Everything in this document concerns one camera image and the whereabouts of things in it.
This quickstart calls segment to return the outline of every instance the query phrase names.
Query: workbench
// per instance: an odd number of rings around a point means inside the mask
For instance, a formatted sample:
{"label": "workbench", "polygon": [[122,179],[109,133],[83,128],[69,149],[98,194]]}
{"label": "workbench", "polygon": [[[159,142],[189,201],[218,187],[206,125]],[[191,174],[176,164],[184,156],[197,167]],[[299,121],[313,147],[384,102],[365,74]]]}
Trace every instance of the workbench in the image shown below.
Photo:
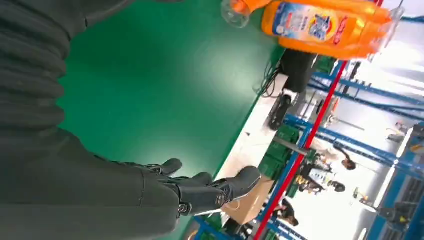
{"label": "workbench", "polygon": [[[137,1],[73,40],[62,127],[114,161],[179,158],[179,175],[215,174],[282,52],[261,16],[237,29],[219,0]],[[163,239],[179,239],[189,220]]]}

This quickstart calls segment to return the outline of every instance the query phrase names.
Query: detergent bottle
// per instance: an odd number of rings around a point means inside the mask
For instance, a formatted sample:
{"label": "detergent bottle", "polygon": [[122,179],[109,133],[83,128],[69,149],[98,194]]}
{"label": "detergent bottle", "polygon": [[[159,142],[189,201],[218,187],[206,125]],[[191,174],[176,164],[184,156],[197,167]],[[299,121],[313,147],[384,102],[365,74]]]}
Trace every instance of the detergent bottle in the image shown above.
{"label": "detergent bottle", "polygon": [[232,26],[243,28],[249,22],[250,15],[265,7],[272,0],[222,0],[222,17]]}
{"label": "detergent bottle", "polygon": [[399,12],[360,0],[284,0],[269,4],[262,30],[280,45],[341,60],[377,53],[393,35]]}

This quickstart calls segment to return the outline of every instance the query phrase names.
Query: green crate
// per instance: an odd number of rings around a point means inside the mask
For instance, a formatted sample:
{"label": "green crate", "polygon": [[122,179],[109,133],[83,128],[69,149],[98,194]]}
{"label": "green crate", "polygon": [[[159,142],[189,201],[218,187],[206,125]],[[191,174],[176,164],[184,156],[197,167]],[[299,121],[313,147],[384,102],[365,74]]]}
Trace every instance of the green crate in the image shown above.
{"label": "green crate", "polygon": [[296,128],[288,125],[282,125],[278,129],[276,136],[280,139],[286,140],[287,142],[295,144],[298,142],[300,134],[299,130]]}
{"label": "green crate", "polygon": [[272,231],[271,229],[268,229],[268,231],[266,232],[264,240],[275,240],[275,239],[278,239],[277,234],[274,231]]}
{"label": "green crate", "polygon": [[280,161],[281,163],[285,163],[287,160],[287,154],[290,154],[291,150],[287,147],[279,144],[278,142],[272,141],[266,150],[266,154],[268,156],[273,157],[274,159]]}
{"label": "green crate", "polygon": [[264,176],[272,180],[276,180],[284,167],[285,165],[281,161],[272,156],[265,155],[260,162],[258,169]]}
{"label": "green crate", "polygon": [[291,184],[288,186],[287,190],[287,197],[294,198],[296,193],[299,189],[299,184],[295,182],[296,177],[294,177],[293,181],[291,181]]}

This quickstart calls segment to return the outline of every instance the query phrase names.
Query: wire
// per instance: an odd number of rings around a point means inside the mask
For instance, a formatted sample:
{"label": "wire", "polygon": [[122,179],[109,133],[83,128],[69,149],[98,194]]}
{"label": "wire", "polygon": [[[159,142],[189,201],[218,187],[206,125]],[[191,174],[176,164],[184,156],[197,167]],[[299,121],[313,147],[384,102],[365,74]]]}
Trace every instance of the wire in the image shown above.
{"label": "wire", "polygon": [[261,86],[260,94],[264,98],[278,98],[278,96],[273,96],[276,91],[276,78],[279,73],[282,72],[283,67],[280,65],[280,60],[277,62],[276,67],[270,67],[265,71],[264,80]]}

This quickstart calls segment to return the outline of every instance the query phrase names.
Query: robotic arm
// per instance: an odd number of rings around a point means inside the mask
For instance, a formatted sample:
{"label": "robotic arm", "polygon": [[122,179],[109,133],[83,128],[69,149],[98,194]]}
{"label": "robotic arm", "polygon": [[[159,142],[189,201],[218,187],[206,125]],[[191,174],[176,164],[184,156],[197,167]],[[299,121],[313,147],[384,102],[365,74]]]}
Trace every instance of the robotic arm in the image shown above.
{"label": "robotic arm", "polygon": [[254,167],[212,182],[172,178],[176,159],[110,162],[57,127],[70,41],[132,2],[0,0],[0,239],[154,239],[180,215],[218,209],[258,182]]}

